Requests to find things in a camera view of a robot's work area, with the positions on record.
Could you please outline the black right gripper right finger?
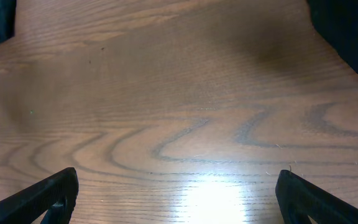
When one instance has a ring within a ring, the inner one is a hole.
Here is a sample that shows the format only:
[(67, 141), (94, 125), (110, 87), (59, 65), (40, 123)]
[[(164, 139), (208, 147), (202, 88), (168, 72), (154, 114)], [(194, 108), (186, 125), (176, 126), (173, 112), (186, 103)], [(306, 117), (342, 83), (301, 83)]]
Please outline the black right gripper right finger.
[(289, 170), (281, 170), (275, 187), (285, 224), (358, 224), (358, 208)]

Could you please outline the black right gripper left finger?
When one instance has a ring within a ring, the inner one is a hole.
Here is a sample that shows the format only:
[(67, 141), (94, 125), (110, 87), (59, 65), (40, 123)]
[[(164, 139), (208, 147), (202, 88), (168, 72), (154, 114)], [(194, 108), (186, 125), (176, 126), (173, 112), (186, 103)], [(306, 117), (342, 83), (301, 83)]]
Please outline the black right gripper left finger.
[(78, 191), (75, 168), (63, 169), (0, 201), (0, 224), (32, 223), (41, 215), (42, 223), (68, 224)]

